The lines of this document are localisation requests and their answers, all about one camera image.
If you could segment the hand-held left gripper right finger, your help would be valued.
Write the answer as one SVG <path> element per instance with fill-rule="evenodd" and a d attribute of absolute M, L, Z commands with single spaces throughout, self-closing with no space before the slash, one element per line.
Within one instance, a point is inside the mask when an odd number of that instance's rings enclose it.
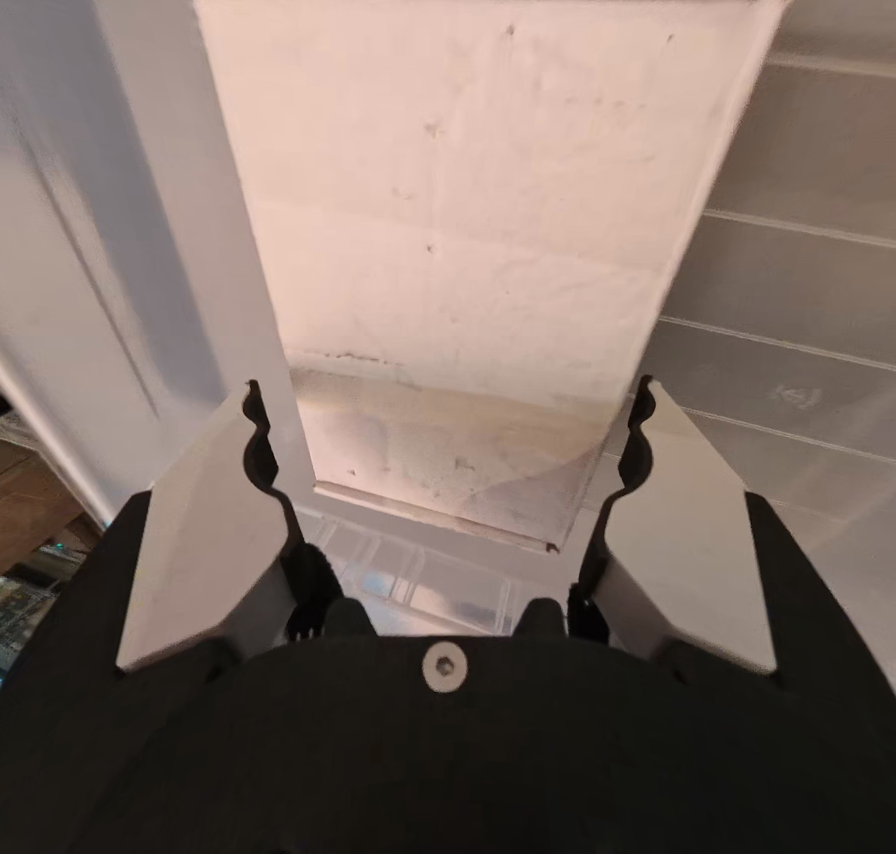
<path fill-rule="evenodd" d="M 745 484 L 653 377 L 568 596 L 573 636 L 655 660 L 683 642 L 757 674 L 777 669 Z"/>

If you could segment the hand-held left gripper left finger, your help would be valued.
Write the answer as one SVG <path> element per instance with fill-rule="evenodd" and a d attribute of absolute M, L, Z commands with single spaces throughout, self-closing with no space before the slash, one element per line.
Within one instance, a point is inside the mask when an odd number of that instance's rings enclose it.
<path fill-rule="evenodd" d="M 274 647 L 296 607 L 282 559 L 303 545 L 276 486 L 259 383 L 213 412 L 152 489 L 116 664 L 133 671 L 202 640 L 239 658 Z"/>

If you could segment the clear plastic bin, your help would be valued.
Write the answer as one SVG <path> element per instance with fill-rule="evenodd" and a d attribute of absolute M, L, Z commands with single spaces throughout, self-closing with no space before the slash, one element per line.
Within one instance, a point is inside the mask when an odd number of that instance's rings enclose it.
<path fill-rule="evenodd" d="M 2 0 L 2 392 L 106 524 L 273 348 L 188 0 Z M 734 196 L 773 134 L 893 176 L 894 76 L 763 75 L 647 350 L 894 661 L 894 232 Z"/>

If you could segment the white cardboard box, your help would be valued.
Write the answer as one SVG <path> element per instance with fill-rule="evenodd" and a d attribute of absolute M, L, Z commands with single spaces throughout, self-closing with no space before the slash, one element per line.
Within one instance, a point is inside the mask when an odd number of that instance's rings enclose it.
<path fill-rule="evenodd" d="M 315 493 L 563 546 L 790 0 L 194 0 Z"/>

